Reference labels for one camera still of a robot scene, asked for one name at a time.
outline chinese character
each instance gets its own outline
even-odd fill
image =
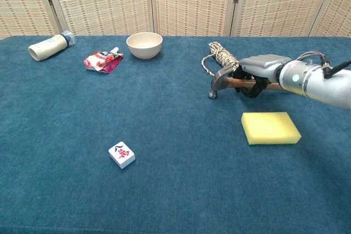
[[[119,158],[121,158],[121,157],[125,157],[125,156],[128,156],[129,155],[129,151],[125,151],[125,150],[123,150],[123,149],[119,149],[119,151],[118,151],[119,153],[120,153],[120,157]]]
[[[121,145],[121,146],[116,145],[116,146],[115,146],[115,152],[117,152],[118,148],[121,148],[121,147],[123,147],[123,145]]]

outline rope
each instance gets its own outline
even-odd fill
[[[219,63],[222,67],[232,66],[233,70],[236,70],[239,67],[239,61],[234,57],[229,51],[222,47],[218,42],[211,42],[209,44],[211,54],[203,57],[201,61],[201,65],[203,69],[211,76],[214,76],[213,72],[211,72],[205,65],[206,60],[209,57],[214,56],[216,62]]]

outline wooden handle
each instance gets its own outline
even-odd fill
[[[228,78],[228,88],[239,88],[239,87],[246,87],[251,89],[252,86],[256,83],[253,79],[236,79],[236,78]],[[283,90],[279,84],[271,83],[268,84],[266,89],[268,90]]]

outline bowl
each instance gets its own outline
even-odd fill
[[[137,58],[149,60],[161,50],[162,37],[153,32],[136,33],[127,38],[129,51]]]

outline bottle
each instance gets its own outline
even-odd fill
[[[45,60],[76,43],[76,37],[68,30],[61,34],[55,35],[45,41],[30,45],[28,47],[29,54],[37,61]]]

